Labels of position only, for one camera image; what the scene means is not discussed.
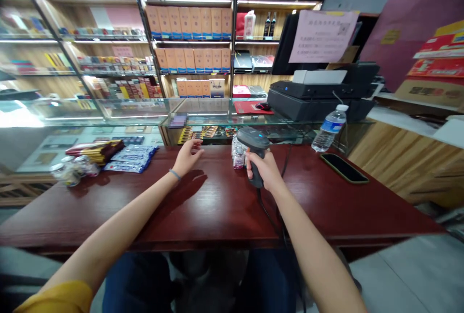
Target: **wine bottle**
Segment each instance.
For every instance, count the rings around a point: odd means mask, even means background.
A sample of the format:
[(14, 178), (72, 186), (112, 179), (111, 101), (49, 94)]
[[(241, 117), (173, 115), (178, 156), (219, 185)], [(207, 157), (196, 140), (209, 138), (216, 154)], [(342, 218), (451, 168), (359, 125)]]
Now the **wine bottle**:
[(276, 14), (277, 12), (274, 12), (274, 15), (272, 17), (271, 27), (269, 28), (269, 37), (274, 36), (274, 26), (276, 25)]
[(269, 27), (271, 25), (271, 12), (268, 12), (267, 13), (267, 19), (266, 19), (266, 23), (264, 24), (264, 32), (262, 33), (263, 35), (263, 40), (266, 39), (266, 36), (269, 36)]

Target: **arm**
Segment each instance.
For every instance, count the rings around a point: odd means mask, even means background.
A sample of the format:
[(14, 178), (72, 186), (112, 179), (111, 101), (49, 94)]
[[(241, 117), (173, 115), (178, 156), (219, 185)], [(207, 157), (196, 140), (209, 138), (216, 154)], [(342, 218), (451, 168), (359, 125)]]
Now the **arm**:
[[(323, 313), (366, 312), (363, 299), (345, 266), (288, 190), (271, 152), (264, 159), (248, 153), (272, 193), (290, 235), (304, 280)], [(252, 178), (251, 165), (247, 165)]]
[[(175, 161), (173, 171), (184, 176), (201, 157), (202, 140), (187, 141)], [(69, 281), (86, 282), (96, 294), (106, 273), (126, 251), (142, 230), (178, 178), (166, 173), (146, 191), (113, 215), (88, 237), (60, 269), (45, 283), (40, 292)]]

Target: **red wooden counter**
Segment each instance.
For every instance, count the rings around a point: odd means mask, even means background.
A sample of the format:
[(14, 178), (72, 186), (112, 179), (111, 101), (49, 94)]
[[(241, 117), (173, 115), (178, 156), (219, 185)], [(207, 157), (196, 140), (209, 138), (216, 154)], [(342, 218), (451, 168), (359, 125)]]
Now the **red wooden counter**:
[[(271, 147), (282, 169), (289, 145)], [(161, 148), (142, 174), (103, 172), (74, 188), (56, 184), (0, 227), (0, 245), (36, 253), (69, 253), (157, 181), (178, 148)], [(353, 185), (310, 146), (294, 146), (284, 180), (333, 245), (380, 249), (445, 230), (373, 177)], [(276, 205), (262, 197), (276, 221)], [(277, 247), (282, 243), (259, 205), (245, 170), (232, 168), (230, 146), (207, 146), (195, 170), (166, 196), (134, 242), (134, 250)]]

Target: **computer mouse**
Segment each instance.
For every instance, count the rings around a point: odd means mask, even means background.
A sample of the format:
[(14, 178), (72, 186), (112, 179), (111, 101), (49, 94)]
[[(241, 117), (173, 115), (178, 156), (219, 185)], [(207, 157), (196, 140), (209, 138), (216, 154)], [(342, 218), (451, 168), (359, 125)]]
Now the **computer mouse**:
[(256, 108), (258, 108), (259, 110), (269, 111), (271, 109), (271, 106), (268, 103), (259, 103), (256, 105)]

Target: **yellow sleeve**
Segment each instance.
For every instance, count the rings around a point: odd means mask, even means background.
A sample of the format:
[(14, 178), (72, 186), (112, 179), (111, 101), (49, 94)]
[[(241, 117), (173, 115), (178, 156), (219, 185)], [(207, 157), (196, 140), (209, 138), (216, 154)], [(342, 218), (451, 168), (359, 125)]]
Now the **yellow sleeve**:
[(88, 313), (92, 289), (81, 281), (67, 282), (28, 298), (15, 313)]

